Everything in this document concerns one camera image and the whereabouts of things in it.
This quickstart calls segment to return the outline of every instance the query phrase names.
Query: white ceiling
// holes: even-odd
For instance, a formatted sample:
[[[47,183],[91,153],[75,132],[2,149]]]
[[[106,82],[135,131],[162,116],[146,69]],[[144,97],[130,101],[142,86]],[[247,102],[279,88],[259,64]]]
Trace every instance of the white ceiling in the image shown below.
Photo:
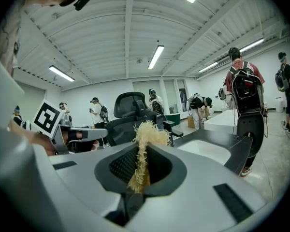
[[[265,45],[279,43],[286,31],[268,0],[91,0],[81,11],[31,6],[22,13],[17,58],[20,69],[62,89],[135,77],[200,77],[198,71],[230,47],[261,37]],[[165,49],[148,70],[158,44]],[[56,76],[50,65],[75,82]]]

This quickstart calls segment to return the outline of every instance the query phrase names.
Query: red shirt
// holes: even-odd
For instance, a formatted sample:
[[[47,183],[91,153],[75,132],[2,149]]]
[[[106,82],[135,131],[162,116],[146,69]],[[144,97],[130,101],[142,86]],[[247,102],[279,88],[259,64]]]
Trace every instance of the red shirt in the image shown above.
[[[234,64],[233,64],[234,68],[236,68],[237,70],[243,67],[243,61],[241,59],[237,59]],[[250,68],[252,70],[252,72],[261,80],[261,83],[265,83],[265,80],[263,79],[262,75],[260,74],[257,66],[253,65],[252,63],[249,63],[248,68]],[[231,82],[232,82],[232,73],[230,71],[228,71],[227,74],[227,91],[231,92]]]

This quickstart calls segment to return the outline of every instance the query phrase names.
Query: white table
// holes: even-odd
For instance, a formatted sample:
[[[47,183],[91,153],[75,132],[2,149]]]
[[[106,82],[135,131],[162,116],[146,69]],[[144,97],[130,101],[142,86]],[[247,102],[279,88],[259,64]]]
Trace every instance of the white table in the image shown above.
[[[236,134],[237,111],[226,110],[210,120],[205,121],[204,129],[209,131],[223,131],[229,134]]]

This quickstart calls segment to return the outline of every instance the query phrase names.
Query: gray floor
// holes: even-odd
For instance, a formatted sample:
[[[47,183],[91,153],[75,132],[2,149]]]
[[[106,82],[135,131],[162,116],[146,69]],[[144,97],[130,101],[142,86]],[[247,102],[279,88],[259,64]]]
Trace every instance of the gray floor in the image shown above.
[[[264,137],[262,147],[252,165],[252,172],[243,178],[254,186],[267,202],[283,194],[290,182],[290,140],[286,131],[282,129],[283,120],[284,113],[269,112],[269,137]],[[182,131],[184,135],[195,131],[188,128],[187,120],[181,121],[174,128]]]

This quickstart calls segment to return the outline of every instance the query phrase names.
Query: cardboard box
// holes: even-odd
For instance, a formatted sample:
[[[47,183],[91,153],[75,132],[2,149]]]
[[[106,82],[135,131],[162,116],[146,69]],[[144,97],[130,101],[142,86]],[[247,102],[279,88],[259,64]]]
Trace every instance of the cardboard box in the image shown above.
[[[192,116],[187,116],[187,121],[188,121],[188,127],[195,129],[193,117]]]

